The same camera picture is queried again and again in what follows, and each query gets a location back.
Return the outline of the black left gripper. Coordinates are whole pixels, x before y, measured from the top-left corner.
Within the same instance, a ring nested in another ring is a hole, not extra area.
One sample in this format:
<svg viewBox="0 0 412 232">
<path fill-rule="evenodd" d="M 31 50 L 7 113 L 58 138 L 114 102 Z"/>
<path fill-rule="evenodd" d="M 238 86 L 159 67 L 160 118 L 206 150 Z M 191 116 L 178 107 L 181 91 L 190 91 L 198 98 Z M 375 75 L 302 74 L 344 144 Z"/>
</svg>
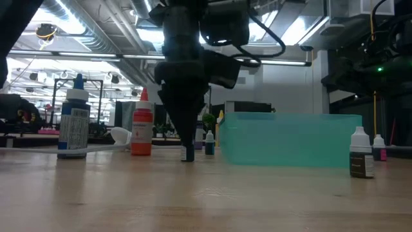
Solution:
<svg viewBox="0 0 412 232">
<path fill-rule="evenodd" d="M 160 0 L 154 7 L 154 24 L 161 26 L 164 34 L 165 57 L 155 67 L 155 82 L 161 86 L 158 95 L 183 145 L 194 145 L 209 84 L 233 89 L 240 69 L 236 60 L 200 44 L 200 22 L 208 6 L 208 0 Z M 184 96 L 197 94 L 190 123 Z"/>
</svg>

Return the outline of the large purple food coloring bottle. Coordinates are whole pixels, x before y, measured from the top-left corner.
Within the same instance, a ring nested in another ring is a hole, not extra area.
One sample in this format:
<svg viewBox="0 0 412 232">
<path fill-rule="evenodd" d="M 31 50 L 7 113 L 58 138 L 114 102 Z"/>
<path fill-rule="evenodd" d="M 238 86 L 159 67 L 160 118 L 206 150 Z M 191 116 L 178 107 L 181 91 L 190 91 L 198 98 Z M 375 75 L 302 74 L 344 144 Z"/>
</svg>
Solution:
<svg viewBox="0 0 412 232">
<path fill-rule="evenodd" d="M 202 150 L 203 149 L 203 134 L 204 134 L 204 129 L 203 129 L 203 121 L 202 121 L 202 116 L 199 115 L 196 121 L 196 131 L 195 131 L 195 137 L 194 137 L 194 149 L 196 150 Z"/>
</svg>

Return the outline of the large yellow-orange food coloring bottle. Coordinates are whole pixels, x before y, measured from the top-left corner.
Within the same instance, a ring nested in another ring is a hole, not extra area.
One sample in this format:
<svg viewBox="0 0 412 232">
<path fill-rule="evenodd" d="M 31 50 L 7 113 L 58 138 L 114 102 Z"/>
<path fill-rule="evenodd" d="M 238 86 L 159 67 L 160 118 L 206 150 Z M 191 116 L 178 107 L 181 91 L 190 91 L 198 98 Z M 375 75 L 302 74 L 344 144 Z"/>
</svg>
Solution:
<svg viewBox="0 0 412 232">
<path fill-rule="evenodd" d="M 224 118 L 224 112 L 223 112 L 223 110 L 220 110 L 218 118 L 216 119 L 216 126 L 215 126 L 215 132 L 216 132 L 215 144 L 216 144 L 216 147 L 220 146 L 220 122 L 223 120 L 223 118 Z"/>
</svg>

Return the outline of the small teal dropper bottle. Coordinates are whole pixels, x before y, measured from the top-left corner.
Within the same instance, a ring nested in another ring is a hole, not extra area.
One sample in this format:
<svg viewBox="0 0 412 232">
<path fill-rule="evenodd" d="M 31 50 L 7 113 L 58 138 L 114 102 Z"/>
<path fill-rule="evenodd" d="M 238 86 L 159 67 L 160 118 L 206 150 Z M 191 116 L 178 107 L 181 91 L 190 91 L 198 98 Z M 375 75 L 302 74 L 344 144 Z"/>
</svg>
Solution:
<svg viewBox="0 0 412 232">
<path fill-rule="evenodd" d="M 209 130 L 205 137 L 205 154 L 214 155 L 215 140 L 211 130 Z"/>
</svg>

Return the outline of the large red food coloring bottle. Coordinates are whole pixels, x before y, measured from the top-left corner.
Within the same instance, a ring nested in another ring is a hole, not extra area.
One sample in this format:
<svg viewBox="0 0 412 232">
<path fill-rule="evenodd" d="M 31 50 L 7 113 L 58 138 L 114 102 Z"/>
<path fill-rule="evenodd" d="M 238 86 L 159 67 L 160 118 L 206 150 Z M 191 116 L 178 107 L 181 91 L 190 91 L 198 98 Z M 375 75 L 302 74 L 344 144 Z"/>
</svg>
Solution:
<svg viewBox="0 0 412 232">
<path fill-rule="evenodd" d="M 141 92 L 133 112 L 131 154 L 132 156 L 150 156 L 153 137 L 153 104 L 149 101 L 147 88 Z"/>
</svg>

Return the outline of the small pink dropper bottle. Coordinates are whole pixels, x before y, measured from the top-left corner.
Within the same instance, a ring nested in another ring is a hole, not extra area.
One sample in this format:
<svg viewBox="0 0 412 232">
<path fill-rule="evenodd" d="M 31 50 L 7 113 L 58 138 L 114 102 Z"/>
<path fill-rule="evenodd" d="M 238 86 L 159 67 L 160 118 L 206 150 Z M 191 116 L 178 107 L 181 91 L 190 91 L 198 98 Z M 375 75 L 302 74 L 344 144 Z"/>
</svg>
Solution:
<svg viewBox="0 0 412 232">
<path fill-rule="evenodd" d="M 380 134 L 373 139 L 372 154 L 374 160 L 387 161 L 386 144 Z"/>
</svg>

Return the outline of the small brown dropper bottle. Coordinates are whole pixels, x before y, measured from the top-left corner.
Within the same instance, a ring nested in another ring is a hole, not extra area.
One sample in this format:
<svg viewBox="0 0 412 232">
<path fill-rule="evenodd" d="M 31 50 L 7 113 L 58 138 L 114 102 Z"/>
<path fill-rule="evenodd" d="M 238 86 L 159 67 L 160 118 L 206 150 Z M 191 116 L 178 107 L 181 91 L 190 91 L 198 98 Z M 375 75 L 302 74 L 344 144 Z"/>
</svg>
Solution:
<svg viewBox="0 0 412 232">
<path fill-rule="evenodd" d="M 362 126 L 357 126 L 351 135 L 350 176 L 360 179 L 374 179 L 374 158 L 370 137 Z"/>
</svg>

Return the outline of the large blue food coloring bottle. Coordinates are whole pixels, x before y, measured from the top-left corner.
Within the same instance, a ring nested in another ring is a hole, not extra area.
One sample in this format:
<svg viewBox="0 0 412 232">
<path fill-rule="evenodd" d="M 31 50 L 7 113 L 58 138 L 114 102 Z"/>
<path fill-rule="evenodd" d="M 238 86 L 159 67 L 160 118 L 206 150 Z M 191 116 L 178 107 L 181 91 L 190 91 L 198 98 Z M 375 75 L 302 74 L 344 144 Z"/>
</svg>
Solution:
<svg viewBox="0 0 412 232">
<path fill-rule="evenodd" d="M 87 104 L 89 93 L 84 89 L 81 73 L 73 82 L 73 88 L 67 90 L 66 100 L 61 108 L 59 128 L 59 150 L 77 150 L 88 147 L 89 117 L 91 106 Z"/>
</svg>

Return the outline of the round white ceiling fixture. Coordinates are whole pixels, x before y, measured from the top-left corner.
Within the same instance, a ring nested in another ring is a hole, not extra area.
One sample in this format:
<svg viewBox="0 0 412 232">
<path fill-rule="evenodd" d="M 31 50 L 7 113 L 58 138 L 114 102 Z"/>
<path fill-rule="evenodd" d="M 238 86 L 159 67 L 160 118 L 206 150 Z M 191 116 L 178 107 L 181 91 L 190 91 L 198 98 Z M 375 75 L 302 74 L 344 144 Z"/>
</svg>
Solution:
<svg viewBox="0 0 412 232">
<path fill-rule="evenodd" d="M 343 24 L 326 24 L 320 31 L 321 36 L 333 36 L 340 34 L 345 29 Z"/>
</svg>

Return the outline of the grey cloth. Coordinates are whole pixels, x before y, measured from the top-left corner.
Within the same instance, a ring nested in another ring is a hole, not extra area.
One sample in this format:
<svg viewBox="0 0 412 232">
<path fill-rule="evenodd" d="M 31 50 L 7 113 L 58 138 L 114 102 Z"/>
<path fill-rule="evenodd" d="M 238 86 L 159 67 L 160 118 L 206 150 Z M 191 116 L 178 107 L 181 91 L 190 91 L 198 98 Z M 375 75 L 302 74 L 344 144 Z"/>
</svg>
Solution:
<svg viewBox="0 0 412 232">
<path fill-rule="evenodd" d="M 132 131 L 135 107 L 136 102 L 122 102 L 122 127 L 128 131 Z"/>
</svg>

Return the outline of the red stick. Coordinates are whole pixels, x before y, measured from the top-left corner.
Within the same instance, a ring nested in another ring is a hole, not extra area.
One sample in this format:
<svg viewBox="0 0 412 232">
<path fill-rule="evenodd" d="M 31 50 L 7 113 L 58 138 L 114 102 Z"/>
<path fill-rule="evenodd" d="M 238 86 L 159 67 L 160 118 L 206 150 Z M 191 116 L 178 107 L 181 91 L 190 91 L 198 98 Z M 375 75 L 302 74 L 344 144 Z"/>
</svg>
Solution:
<svg viewBox="0 0 412 232">
<path fill-rule="evenodd" d="M 390 146 L 393 145 L 393 141 L 394 141 L 394 138 L 395 138 L 396 123 L 397 123 L 397 119 L 396 119 L 396 117 L 394 117 L 392 127 L 391 127 L 391 136 L 390 136 L 390 140 L 389 140 L 389 145 Z"/>
</svg>

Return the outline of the long ceiling light bar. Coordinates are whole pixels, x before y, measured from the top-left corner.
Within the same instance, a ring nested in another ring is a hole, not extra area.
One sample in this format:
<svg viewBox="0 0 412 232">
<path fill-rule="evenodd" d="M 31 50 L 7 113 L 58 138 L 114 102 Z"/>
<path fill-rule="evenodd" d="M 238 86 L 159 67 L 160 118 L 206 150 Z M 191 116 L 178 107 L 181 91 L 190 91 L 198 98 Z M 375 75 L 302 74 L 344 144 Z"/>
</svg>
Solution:
<svg viewBox="0 0 412 232">
<path fill-rule="evenodd" d="M 112 54 L 112 53 L 82 53 L 82 52 L 58 52 L 58 51 L 40 51 L 40 50 L 11 50 L 8 53 L 10 57 L 72 57 L 76 59 L 91 59 L 94 61 L 114 61 L 120 59 L 139 59 L 150 61 L 163 61 L 161 55 L 130 55 L 130 54 Z M 262 59 L 261 64 L 272 66 L 311 66 L 309 61 L 286 61 L 275 59 Z"/>
</svg>

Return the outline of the dark background table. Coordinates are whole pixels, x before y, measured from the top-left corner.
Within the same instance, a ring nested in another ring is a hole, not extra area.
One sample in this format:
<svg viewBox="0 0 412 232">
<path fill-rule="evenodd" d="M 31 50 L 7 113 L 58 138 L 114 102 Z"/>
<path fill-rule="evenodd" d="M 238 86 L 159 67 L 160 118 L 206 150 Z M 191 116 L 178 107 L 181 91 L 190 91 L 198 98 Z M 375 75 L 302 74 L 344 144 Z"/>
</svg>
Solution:
<svg viewBox="0 0 412 232">
<path fill-rule="evenodd" d="M 29 148 L 43 146 L 58 146 L 61 143 L 59 135 L 52 134 L 7 134 L 0 133 L 0 148 Z M 112 145 L 115 141 L 111 135 L 103 137 L 91 136 L 86 142 L 84 139 L 72 139 L 68 147 L 87 148 L 90 144 Z"/>
</svg>

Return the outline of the person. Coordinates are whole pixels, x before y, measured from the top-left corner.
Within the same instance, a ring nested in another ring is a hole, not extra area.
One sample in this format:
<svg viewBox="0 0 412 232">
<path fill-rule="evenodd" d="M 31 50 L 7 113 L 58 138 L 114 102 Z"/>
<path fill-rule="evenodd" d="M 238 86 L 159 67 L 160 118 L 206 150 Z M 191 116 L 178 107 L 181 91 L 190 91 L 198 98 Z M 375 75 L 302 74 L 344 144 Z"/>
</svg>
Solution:
<svg viewBox="0 0 412 232">
<path fill-rule="evenodd" d="M 38 133 L 43 124 L 34 104 L 17 94 L 0 93 L 0 133 Z"/>
</svg>

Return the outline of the black rig frame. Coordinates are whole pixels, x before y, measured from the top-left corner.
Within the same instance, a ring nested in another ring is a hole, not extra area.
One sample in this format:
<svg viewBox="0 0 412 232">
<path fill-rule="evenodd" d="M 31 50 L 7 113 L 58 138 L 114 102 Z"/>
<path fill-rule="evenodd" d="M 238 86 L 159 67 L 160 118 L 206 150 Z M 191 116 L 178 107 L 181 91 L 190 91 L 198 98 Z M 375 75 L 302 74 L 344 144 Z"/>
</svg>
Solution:
<svg viewBox="0 0 412 232">
<path fill-rule="evenodd" d="M 63 89 L 68 89 L 67 86 L 65 86 L 65 84 L 68 81 L 73 81 L 75 82 L 76 79 L 62 79 L 62 78 L 57 78 L 54 79 L 54 84 L 53 84 L 53 95 L 52 95 L 52 112 L 51 112 L 51 117 L 50 117 L 50 123 L 53 122 L 53 117 L 54 117 L 54 113 L 55 113 L 55 101 L 56 99 L 58 99 L 59 97 L 57 96 L 57 91 L 60 90 L 61 88 Z M 100 123 L 100 112 L 101 112 L 101 106 L 102 106 L 102 96 L 103 96 L 103 89 L 104 89 L 104 82 L 103 80 L 96 80 L 96 79 L 83 79 L 82 80 L 83 83 L 85 82 L 91 82 L 93 84 L 95 83 L 99 83 L 100 86 L 99 87 L 95 87 L 95 88 L 88 88 L 86 87 L 84 90 L 88 91 L 88 90 L 98 90 L 99 91 L 99 96 L 98 96 L 98 116 L 97 116 L 97 123 Z"/>
</svg>

